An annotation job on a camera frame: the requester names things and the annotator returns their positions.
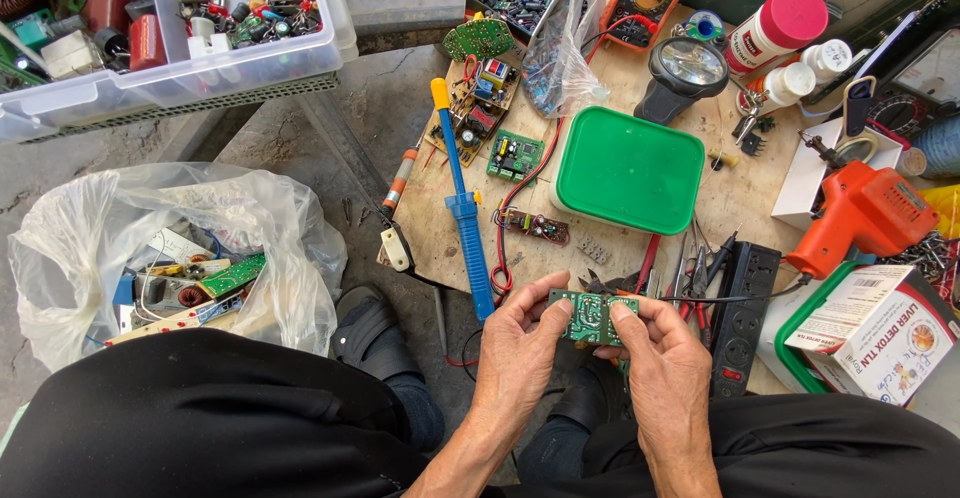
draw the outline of green circuit board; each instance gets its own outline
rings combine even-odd
[[[536,139],[497,130],[486,161],[486,175],[519,183],[544,158],[544,143]]]
[[[514,35],[502,19],[481,17],[451,29],[443,38],[443,47],[454,61],[467,61],[468,55],[477,59],[497,57],[514,46]]]
[[[569,299],[573,303],[570,324],[566,326],[561,337],[594,345],[623,346],[614,324],[610,321],[610,306],[615,301],[624,303],[633,312],[638,309],[637,300],[629,297],[551,289],[549,303],[552,305],[560,299]]]
[[[197,283],[197,286],[210,297],[220,297],[256,279],[266,265],[267,257],[263,253],[254,254],[204,278]]]

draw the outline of plastic bag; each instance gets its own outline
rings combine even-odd
[[[597,80],[580,48],[600,32],[607,0],[567,0],[531,42],[523,58],[521,83],[534,108],[545,118],[572,116],[603,104],[610,90]]]
[[[327,355],[337,325],[332,298],[347,265],[343,236],[306,185],[208,162],[92,173],[36,201],[7,238],[20,330],[33,355],[56,371],[98,349],[85,337],[119,335],[113,300],[127,260],[180,219],[255,247],[233,250],[266,254],[231,332]]]

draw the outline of blue desoldering pump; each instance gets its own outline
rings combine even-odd
[[[477,320],[483,325],[487,317],[494,313],[494,293],[490,288],[487,259],[483,254],[480,224],[477,222],[479,196],[478,193],[467,192],[464,186],[464,174],[460,171],[460,160],[457,158],[457,142],[453,136],[453,123],[450,122],[450,93],[447,91],[447,81],[434,78],[430,81],[430,91],[433,93],[433,104],[439,114],[440,126],[443,128],[443,143],[446,145],[446,154],[450,157],[450,173],[453,174],[453,187],[456,190],[456,194],[448,196],[444,201],[460,231],[460,247],[466,263],[470,293],[473,295],[473,308],[477,313]]]

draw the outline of desoldering pump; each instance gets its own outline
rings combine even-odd
[[[450,93],[447,91],[447,81],[443,78],[434,78],[430,82],[430,91],[433,93],[433,104],[439,114],[439,123],[443,128],[443,143],[447,154],[450,155],[450,173],[453,174],[453,187],[456,194],[445,200],[446,209],[453,214],[460,231],[460,247],[462,247],[463,261],[466,264],[466,277],[470,282],[470,293],[473,295],[473,308],[477,313],[477,320],[482,325],[487,317],[494,313],[494,292],[490,288],[490,277],[487,272],[487,259],[483,255],[483,241],[480,239],[480,225],[477,223],[477,195],[467,192],[464,186],[464,174],[460,170],[457,160],[457,141],[453,136],[453,123],[450,121]]]
[[[799,272],[826,279],[851,244],[861,252],[893,256],[916,245],[940,221],[937,211],[894,168],[874,170],[860,160],[845,161],[826,148],[820,136],[798,132],[834,169],[823,179],[823,205],[813,224],[797,250],[786,256]]]

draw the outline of black power strip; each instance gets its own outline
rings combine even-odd
[[[737,241],[726,259],[719,297],[770,296],[774,293],[779,250]],[[747,391],[769,299],[717,304],[713,310],[713,370],[710,397],[739,397]]]

